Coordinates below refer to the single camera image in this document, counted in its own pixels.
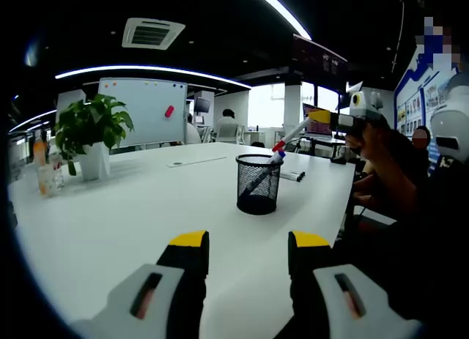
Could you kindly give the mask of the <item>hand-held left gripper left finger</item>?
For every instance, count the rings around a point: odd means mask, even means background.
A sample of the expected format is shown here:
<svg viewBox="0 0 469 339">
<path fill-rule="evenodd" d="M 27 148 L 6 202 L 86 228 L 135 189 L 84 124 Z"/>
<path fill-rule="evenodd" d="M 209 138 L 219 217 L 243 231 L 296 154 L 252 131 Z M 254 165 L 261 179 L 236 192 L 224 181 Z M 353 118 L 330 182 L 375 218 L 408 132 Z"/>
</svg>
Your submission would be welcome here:
<svg viewBox="0 0 469 339">
<path fill-rule="evenodd" d="M 96 316 L 71 327 L 80 338 L 198 338 L 208 271 L 208 231 L 181 234 L 115 286 Z"/>
</svg>

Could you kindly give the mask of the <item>person's right hand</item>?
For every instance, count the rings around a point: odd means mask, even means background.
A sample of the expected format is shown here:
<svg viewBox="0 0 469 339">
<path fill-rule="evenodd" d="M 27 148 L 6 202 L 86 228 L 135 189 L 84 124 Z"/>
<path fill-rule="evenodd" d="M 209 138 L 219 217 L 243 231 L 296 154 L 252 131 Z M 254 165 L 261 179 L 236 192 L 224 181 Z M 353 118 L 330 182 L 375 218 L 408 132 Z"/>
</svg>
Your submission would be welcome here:
<svg viewBox="0 0 469 339">
<path fill-rule="evenodd" d="M 346 145 L 350 149 L 358 150 L 358 155 L 371 163 L 381 163 L 391 159 L 386 143 L 391 129 L 374 127 L 366 123 L 360 135 L 348 133 L 345 135 Z"/>
</svg>

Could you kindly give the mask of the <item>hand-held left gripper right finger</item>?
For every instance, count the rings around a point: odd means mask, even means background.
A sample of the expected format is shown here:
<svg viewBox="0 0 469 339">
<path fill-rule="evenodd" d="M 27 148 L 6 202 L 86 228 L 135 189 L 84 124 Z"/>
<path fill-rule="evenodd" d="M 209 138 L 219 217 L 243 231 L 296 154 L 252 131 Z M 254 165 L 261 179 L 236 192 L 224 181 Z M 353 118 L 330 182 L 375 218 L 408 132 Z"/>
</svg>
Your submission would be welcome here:
<svg viewBox="0 0 469 339">
<path fill-rule="evenodd" d="M 418 338 L 424 329 L 393 310 L 365 273 L 333 260 L 317 234 L 290 231 L 288 272 L 293 316 L 278 338 Z"/>
</svg>

